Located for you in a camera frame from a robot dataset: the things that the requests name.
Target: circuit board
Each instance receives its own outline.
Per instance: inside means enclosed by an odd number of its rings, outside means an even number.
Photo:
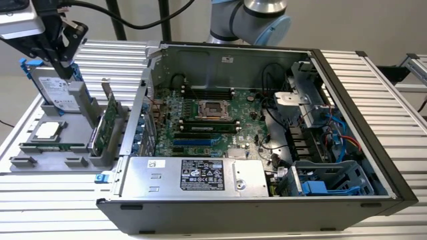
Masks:
[[[90,136],[87,148],[91,155],[99,156],[102,150],[107,147],[113,133],[114,122],[117,118],[117,102],[113,95],[109,95],[107,105],[99,118],[97,128]]]
[[[236,133],[209,133],[210,145],[173,145],[174,134],[180,133],[178,121],[194,119],[198,116],[197,99],[184,99],[181,93],[166,88],[158,89],[156,100],[162,100],[165,105],[160,111],[166,116],[162,122],[157,122],[157,143],[154,155],[157,157],[224,157],[228,149],[245,149],[245,156],[249,160],[268,158],[266,151],[258,152],[258,146],[254,144],[254,136],[258,140],[268,134],[265,122],[260,120],[261,103],[254,98],[256,94],[249,90],[234,90],[232,100],[224,100],[226,106],[226,115],[229,119],[238,121],[238,130]]]

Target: green circuit board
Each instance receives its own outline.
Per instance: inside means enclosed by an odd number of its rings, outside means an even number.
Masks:
[[[261,103],[254,98],[252,102],[246,100],[248,96],[254,97],[254,93],[248,90],[234,90],[232,100],[226,100],[228,117],[240,122],[240,130],[236,133],[209,133],[210,146],[181,146],[173,145],[174,134],[180,133],[178,120],[194,119],[198,114],[198,100],[184,99],[180,92],[166,88],[157,89],[156,99],[162,100],[164,106],[160,111],[168,117],[162,122],[157,122],[157,141],[154,155],[157,157],[224,157],[229,148],[241,148],[246,152],[246,159],[266,158],[268,153],[258,153],[258,146],[254,144],[254,135],[258,140],[268,134],[265,122],[260,120]],[[182,148],[182,152],[174,152],[173,148]]]

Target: metal bracket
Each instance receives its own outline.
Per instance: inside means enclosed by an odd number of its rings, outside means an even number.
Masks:
[[[305,95],[298,95],[292,92],[276,92],[273,94],[277,104],[282,106],[298,106],[304,104],[310,104],[309,98]]]

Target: blue clip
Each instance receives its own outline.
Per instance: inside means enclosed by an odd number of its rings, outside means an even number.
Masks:
[[[352,186],[344,190],[328,190],[324,181],[305,181],[301,191],[308,196],[354,196],[360,193],[360,187]]]
[[[333,133],[332,133],[332,141],[333,141],[333,145],[336,145],[336,146],[341,145],[338,133],[336,131],[333,131]]]
[[[95,174],[94,176],[94,184],[106,184],[107,183],[107,177],[106,174]]]

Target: black cable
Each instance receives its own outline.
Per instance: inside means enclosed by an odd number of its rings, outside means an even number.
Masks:
[[[14,128],[14,126],[13,126],[11,124],[7,124],[6,122],[3,122],[3,121],[1,121],[1,120],[0,120],[0,123],[3,124],[3,125],[6,125],[6,126],[9,126],[10,128]]]
[[[170,82],[169,82],[169,84],[168,84],[168,88],[169,88],[169,89],[172,88],[173,79],[174,79],[174,77],[177,77],[177,76],[181,76],[181,77],[185,79],[185,74],[184,74],[184,73],[180,73],[180,72],[174,73],[174,74],[172,75],[172,77],[170,77]]]
[[[424,102],[421,103],[418,109],[417,109],[417,112],[420,113],[425,107],[425,104],[427,104],[427,99],[424,100]]]
[[[268,97],[265,97],[265,98],[260,101],[260,107],[261,107],[261,108],[262,108],[262,102],[264,102],[265,100],[272,100],[272,99],[268,98]],[[266,110],[266,113],[268,113],[270,119],[272,119],[284,129],[286,129],[288,127],[274,118],[274,116],[273,116],[272,113],[269,112],[269,110],[268,110],[268,101],[265,101],[265,110]]]
[[[121,17],[118,17],[115,14],[113,14],[110,11],[107,11],[105,8],[97,6],[91,3],[83,2],[83,1],[62,0],[61,3],[58,4],[58,6],[59,7],[78,6],[78,7],[91,9],[94,11],[101,12],[102,14],[106,14],[110,18],[113,18],[117,22],[119,22],[121,24],[123,24],[129,28],[136,29],[136,30],[144,30],[144,29],[149,29],[149,28],[157,26],[162,22],[174,18],[181,12],[184,12],[184,10],[193,4],[193,2],[194,2],[194,0],[189,0],[188,3],[176,12],[173,12],[169,16],[161,18],[158,21],[154,21],[146,25],[133,25],[132,23],[125,21]]]
[[[264,140],[265,140],[266,136],[264,136],[264,138],[260,140],[260,143],[258,143],[258,145],[260,145],[264,149],[266,149],[266,150],[276,150],[276,149],[280,149],[280,148],[288,146],[288,145],[285,144],[285,145],[281,145],[281,146],[277,146],[277,147],[265,147],[262,143],[264,143]]]
[[[277,62],[268,63],[268,64],[264,66],[264,68],[262,68],[262,70],[261,70],[261,72],[260,72],[260,86],[261,86],[261,94],[262,94],[262,95],[264,95],[265,70],[266,70],[266,68],[268,68],[269,66],[273,66],[273,65],[277,65],[277,66],[280,67],[284,75],[286,74],[286,71],[285,71],[284,67],[282,67]]]

